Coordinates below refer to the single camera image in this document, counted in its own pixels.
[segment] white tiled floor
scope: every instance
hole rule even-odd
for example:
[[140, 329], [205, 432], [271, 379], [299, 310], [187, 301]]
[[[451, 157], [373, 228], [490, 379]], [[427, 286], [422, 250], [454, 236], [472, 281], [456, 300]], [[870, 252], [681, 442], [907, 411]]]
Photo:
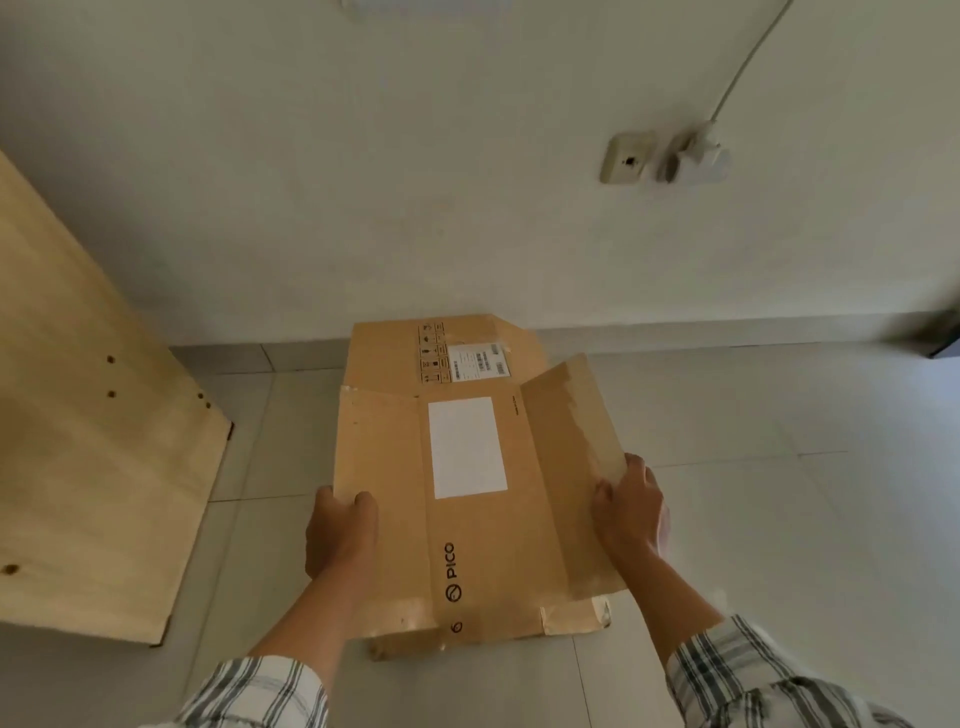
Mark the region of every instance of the white tiled floor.
[[[944, 725], [960, 670], [960, 360], [880, 345], [591, 359], [625, 448], [657, 466], [670, 558], [825, 675]], [[236, 422], [167, 643], [0, 629], [4, 716], [154, 719], [244, 651], [304, 582], [309, 494], [332, 477], [338, 370], [204, 375]], [[57, 702], [37, 700], [53, 689]], [[669, 728], [629, 595], [600, 634], [371, 663], [350, 645], [338, 728]]]

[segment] wall socket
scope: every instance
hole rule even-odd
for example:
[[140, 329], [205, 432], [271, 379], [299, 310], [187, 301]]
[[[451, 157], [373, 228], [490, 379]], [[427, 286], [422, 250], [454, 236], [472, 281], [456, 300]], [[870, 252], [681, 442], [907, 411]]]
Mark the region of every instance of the wall socket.
[[607, 145], [607, 155], [600, 168], [600, 182], [636, 184], [656, 149], [657, 135], [653, 132], [617, 134]]

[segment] right hand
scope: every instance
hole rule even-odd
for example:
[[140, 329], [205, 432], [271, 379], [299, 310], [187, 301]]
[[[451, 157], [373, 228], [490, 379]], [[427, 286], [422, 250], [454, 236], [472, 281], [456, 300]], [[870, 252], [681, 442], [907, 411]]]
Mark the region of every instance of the right hand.
[[378, 521], [376, 500], [366, 491], [346, 504], [333, 496], [331, 488], [319, 488], [306, 527], [307, 575], [315, 579], [331, 564], [371, 557]]
[[621, 572], [647, 556], [661, 556], [670, 530], [670, 511], [657, 477], [643, 458], [625, 454], [627, 473], [617, 485], [597, 483], [593, 528], [613, 565]]

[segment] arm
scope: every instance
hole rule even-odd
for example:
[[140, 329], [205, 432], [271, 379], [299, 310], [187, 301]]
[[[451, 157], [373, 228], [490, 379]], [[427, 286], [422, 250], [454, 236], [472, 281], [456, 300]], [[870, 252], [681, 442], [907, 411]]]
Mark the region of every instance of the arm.
[[681, 644], [724, 620], [660, 556], [669, 531], [669, 511], [653, 471], [628, 454], [627, 474], [615, 488], [601, 482], [593, 498], [600, 543], [623, 576], [666, 667]]
[[333, 687], [350, 618], [369, 586], [376, 526], [376, 501], [369, 493], [345, 506], [329, 488], [317, 491], [306, 531], [306, 572], [313, 581], [251, 657], [298, 660], [320, 676], [328, 691]]
[[593, 523], [643, 614], [686, 725], [910, 728], [800, 666], [745, 619], [725, 619], [687, 584], [661, 555], [669, 512], [657, 479], [642, 458], [626, 457], [616, 486], [597, 485]]
[[323, 728], [326, 691], [340, 665], [350, 618], [369, 586], [377, 506], [317, 491], [306, 529], [312, 579], [247, 657], [220, 664], [177, 716], [187, 728]]

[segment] shirt cuff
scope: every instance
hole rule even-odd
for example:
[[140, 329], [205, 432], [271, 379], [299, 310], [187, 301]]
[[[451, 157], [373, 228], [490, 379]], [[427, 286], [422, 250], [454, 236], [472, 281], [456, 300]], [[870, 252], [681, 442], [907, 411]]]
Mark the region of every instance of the shirt cuff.
[[763, 631], [731, 617], [682, 644], [666, 664], [667, 687], [686, 725], [701, 725], [745, 692], [809, 672]]
[[288, 657], [229, 660], [187, 701], [177, 723], [200, 728], [231, 721], [255, 728], [321, 728], [326, 693], [312, 669]]

